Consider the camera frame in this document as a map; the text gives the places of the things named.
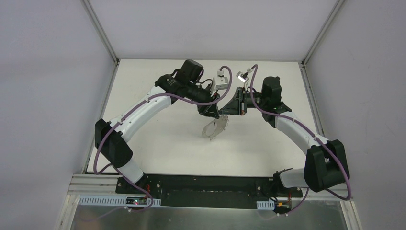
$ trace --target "connector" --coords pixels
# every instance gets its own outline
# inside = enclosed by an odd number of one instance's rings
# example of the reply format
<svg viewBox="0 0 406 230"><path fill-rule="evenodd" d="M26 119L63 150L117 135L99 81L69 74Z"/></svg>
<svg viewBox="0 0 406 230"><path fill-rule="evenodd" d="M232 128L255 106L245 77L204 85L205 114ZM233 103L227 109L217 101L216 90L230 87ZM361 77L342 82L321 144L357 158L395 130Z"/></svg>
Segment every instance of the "connector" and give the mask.
<svg viewBox="0 0 406 230"><path fill-rule="evenodd" d="M210 92L213 96L217 90L225 90L228 87L228 78L221 76L213 77L213 84L211 86Z"/></svg>
<svg viewBox="0 0 406 230"><path fill-rule="evenodd" d="M217 76L223 77L224 76L224 70L217 70Z"/></svg>
<svg viewBox="0 0 406 230"><path fill-rule="evenodd" d="M237 78L240 79L240 81L242 81L243 83L245 83L249 80L246 73L243 73L241 71L237 73Z"/></svg>

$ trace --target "gray wall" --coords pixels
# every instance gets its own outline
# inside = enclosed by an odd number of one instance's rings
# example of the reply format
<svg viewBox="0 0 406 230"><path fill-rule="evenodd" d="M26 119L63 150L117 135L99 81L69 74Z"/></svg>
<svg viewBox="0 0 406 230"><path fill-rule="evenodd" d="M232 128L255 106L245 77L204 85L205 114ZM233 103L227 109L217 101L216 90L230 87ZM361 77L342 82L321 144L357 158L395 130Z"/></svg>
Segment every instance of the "gray wall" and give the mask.
<svg viewBox="0 0 406 230"><path fill-rule="evenodd" d="M302 60L337 0L91 0L120 58Z"/></svg>
<svg viewBox="0 0 406 230"><path fill-rule="evenodd" d="M0 3L0 229L52 229L113 62L79 0Z"/></svg>
<svg viewBox="0 0 406 230"><path fill-rule="evenodd" d="M308 64L364 229L405 229L406 1L349 0Z"/></svg>

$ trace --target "white table surface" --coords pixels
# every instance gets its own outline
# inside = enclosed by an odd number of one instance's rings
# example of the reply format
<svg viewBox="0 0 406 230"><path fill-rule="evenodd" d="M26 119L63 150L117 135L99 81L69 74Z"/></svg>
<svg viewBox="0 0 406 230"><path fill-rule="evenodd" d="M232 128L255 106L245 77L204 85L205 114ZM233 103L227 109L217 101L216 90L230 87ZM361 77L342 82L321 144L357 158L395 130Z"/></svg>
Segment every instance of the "white table surface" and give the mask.
<svg viewBox="0 0 406 230"><path fill-rule="evenodd" d="M162 75L172 73L184 60L121 60L103 118L108 121L145 96ZM267 76L279 76L282 100L296 115L315 130L310 105L299 66L295 62L211 61L198 60L204 66L202 80L212 78L222 65L233 71L233 84L229 94L218 103L223 107L242 82L235 75L253 64L259 69L254 88L261 90ZM305 155L282 132L266 123L261 113L249 109L245 116L229 115L228 127L216 139L201 136L202 129L213 118L198 114L195 105L177 101L150 119L128 145L133 158L145 173L272 176L286 168L303 168ZM93 172L94 148L88 165ZM108 161L100 154L97 168Z"/></svg>

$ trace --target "aluminum frame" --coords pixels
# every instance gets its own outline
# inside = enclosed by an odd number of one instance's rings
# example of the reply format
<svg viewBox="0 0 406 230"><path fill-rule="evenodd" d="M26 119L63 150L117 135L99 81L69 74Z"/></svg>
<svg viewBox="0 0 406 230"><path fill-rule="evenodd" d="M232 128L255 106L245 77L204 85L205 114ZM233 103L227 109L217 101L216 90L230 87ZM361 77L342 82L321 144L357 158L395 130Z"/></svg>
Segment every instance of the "aluminum frame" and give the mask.
<svg viewBox="0 0 406 230"><path fill-rule="evenodd" d="M102 119L103 118L104 111L106 110L107 102L109 101L110 93L111 93L112 88L113 88L114 79L115 79L115 76L117 75L119 65L120 65L120 61L116 62L115 66L114 66L114 70L113 70L113 73L112 73L112 78L110 79L109 87L107 89L107 92L106 92L106 95L104 97L103 104L102 104L102 107L101 107L101 110L99 112L99 116L98 116L97 119ZM82 173L86 173L86 170L87 170L87 167L88 167L88 164L89 164L89 160L90 160L90 156L91 156L91 154L93 152L93 147L94 147L94 137L92 138L91 145L89 146L89 151L87 153L87 156L86 156L84 162L82 163L82 168L81 168Z"/></svg>
<svg viewBox="0 0 406 230"><path fill-rule="evenodd" d="M103 195L117 196L115 188L119 175L94 175L94 174L74 174L68 188L68 195ZM340 196L347 196L347 187L345 184L339 184L332 188ZM144 196L145 194L119 194L123 196ZM292 200L301 200L301 198L292 198ZM333 196L327 191L318 193L309 191L307 200L324 200L324 201L340 201L339 198Z"/></svg>
<svg viewBox="0 0 406 230"><path fill-rule="evenodd" d="M75 217L76 208L78 206L80 195L67 195L59 214L58 222L56 223L56 230L70 230Z"/></svg>
<svg viewBox="0 0 406 230"><path fill-rule="evenodd" d="M348 230L362 230L360 217L358 216L354 201L341 201L340 203Z"/></svg>
<svg viewBox="0 0 406 230"><path fill-rule="evenodd" d="M94 29L96 30L97 34L99 35L101 42L103 42L103 45L106 47L107 51L109 52L111 58L113 61L117 64L119 62L119 58L115 54L115 51L112 47L112 44L110 43L106 32L104 31L102 25L100 24L100 21L96 15L96 12L94 11L93 7L91 6L91 3L89 0L81 0L83 7L86 10L86 13L88 14L91 23L93 24Z"/></svg>
<svg viewBox="0 0 406 230"><path fill-rule="evenodd" d="M328 29L330 28L331 24L333 23L334 19L336 18L338 12L344 5L346 0L337 0L336 4L334 5L333 9L331 10L330 14L328 15L326 21L324 22L323 26L321 27L320 31L318 32L316 39L312 43L309 51L307 52L305 58L303 59L303 65L306 67L306 64L309 62L310 58L312 57L313 53L315 52L316 48L323 40L323 37L326 35Z"/></svg>

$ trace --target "black bracket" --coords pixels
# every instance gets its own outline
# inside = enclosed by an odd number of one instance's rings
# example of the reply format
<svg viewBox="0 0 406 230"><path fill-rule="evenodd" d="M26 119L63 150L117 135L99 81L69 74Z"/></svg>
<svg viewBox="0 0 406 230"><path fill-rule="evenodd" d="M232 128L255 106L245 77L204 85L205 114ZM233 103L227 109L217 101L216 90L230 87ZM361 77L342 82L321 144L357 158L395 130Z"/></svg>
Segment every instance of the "black bracket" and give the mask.
<svg viewBox="0 0 406 230"><path fill-rule="evenodd" d="M350 177L344 145L341 141L328 141L326 146L338 158L347 176ZM313 146L307 150L304 175L304 179L309 185L309 188L315 192L320 192L326 188L345 182L344 176L337 163L322 146Z"/></svg>
<svg viewBox="0 0 406 230"><path fill-rule="evenodd" d="M254 92L254 100L257 104L261 103L261 93ZM243 87L237 87L233 98L220 109L222 115L241 115L247 113L248 108L254 108L251 96Z"/></svg>
<svg viewBox="0 0 406 230"><path fill-rule="evenodd" d="M273 192L271 177L186 176L145 174L137 185L161 199L161 206L256 209L257 201L269 197L302 197L296 188ZM118 178L116 193L143 194L123 178Z"/></svg>
<svg viewBox="0 0 406 230"><path fill-rule="evenodd" d="M96 148L99 147L102 139L111 128L110 123L103 119L96 122L94 126L94 145ZM115 130L113 130L103 144L101 153L116 168L123 167L133 156L133 152L126 141L121 137L121 133Z"/></svg>

